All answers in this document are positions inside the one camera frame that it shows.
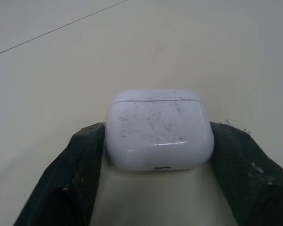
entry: charging case lid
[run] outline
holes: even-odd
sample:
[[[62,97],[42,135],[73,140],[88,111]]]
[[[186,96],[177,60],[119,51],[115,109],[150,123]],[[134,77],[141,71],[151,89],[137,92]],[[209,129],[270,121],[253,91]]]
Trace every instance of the charging case lid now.
[[[119,93],[108,114],[106,142],[112,162],[129,170],[194,168],[214,148],[206,108],[189,89]]]

